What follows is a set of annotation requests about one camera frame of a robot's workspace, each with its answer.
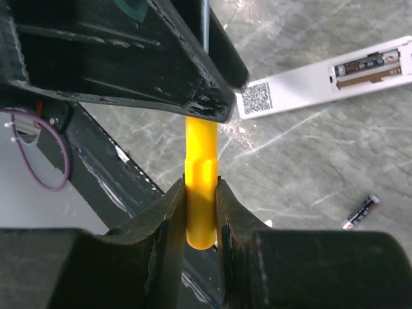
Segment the yellow handled screwdriver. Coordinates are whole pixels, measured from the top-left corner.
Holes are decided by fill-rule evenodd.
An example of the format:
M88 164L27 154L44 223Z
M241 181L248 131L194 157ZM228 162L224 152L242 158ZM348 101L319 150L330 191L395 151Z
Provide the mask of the yellow handled screwdriver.
M216 186L218 182L218 124L185 119L186 237L196 250L207 250L216 241Z

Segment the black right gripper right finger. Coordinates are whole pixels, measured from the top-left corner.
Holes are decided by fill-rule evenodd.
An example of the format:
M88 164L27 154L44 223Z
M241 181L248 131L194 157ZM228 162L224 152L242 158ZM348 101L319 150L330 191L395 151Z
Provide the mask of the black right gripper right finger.
M272 229L216 188L224 308L410 308L411 265L384 232Z

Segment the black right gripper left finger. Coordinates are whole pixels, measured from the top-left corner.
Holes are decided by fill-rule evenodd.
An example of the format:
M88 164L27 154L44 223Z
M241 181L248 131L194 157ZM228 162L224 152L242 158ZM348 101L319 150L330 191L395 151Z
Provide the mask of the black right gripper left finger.
M104 235L2 229L2 308L176 308L185 185Z

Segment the battery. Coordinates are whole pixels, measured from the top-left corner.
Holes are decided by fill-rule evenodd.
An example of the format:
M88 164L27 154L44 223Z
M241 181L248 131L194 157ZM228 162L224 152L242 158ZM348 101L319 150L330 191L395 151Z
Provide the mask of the battery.
M400 52L398 50L390 50L383 53L373 53L367 57L346 62L334 67L336 77L345 77L366 70L372 70L382 67L386 64L392 64L399 61Z
M353 211L343 222L342 229L354 229L362 220L364 220L370 212L382 203L382 200L375 194L370 194L358 207Z

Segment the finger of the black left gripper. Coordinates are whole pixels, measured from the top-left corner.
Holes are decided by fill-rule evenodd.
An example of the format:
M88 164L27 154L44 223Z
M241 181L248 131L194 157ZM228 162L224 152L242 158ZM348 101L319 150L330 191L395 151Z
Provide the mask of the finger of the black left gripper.
M169 1L2 1L4 83L224 123L235 96Z
M197 41L202 43L202 2L172 0L171 3ZM209 57L230 87L241 89L247 84L249 80L248 69L212 10L210 11L209 23Z

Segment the white remote control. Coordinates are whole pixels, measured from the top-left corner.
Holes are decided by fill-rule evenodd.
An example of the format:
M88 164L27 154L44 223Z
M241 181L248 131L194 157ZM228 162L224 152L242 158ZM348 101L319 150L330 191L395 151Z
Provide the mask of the white remote control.
M345 77L334 67L390 50L399 61ZM254 80L237 94L239 116L258 118L356 97L411 83L411 37L405 36L322 62Z

